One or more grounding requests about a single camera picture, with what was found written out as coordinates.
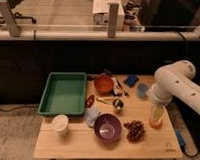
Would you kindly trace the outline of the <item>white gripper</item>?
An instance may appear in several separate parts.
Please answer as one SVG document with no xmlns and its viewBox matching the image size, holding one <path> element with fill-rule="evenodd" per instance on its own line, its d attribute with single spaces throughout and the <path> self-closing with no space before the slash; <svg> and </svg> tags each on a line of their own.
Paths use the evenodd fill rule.
<svg viewBox="0 0 200 160">
<path fill-rule="evenodd" d="M 148 91 L 148 96 L 154 104 L 152 108 L 152 120 L 159 121 L 164 112 L 164 105 L 170 103 L 170 94 L 158 84 L 153 84 Z"/>
</svg>

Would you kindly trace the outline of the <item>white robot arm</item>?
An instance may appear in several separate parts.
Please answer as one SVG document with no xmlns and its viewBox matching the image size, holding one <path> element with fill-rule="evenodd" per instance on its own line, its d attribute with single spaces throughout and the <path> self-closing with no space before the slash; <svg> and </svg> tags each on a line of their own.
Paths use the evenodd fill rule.
<svg viewBox="0 0 200 160">
<path fill-rule="evenodd" d="M 200 116 L 200 86 L 193 82 L 195 76 L 195 66 L 188 60 L 161 66 L 148 90 L 149 99 L 154 105 L 167 106 L 177 97 Z"/>
</svg>

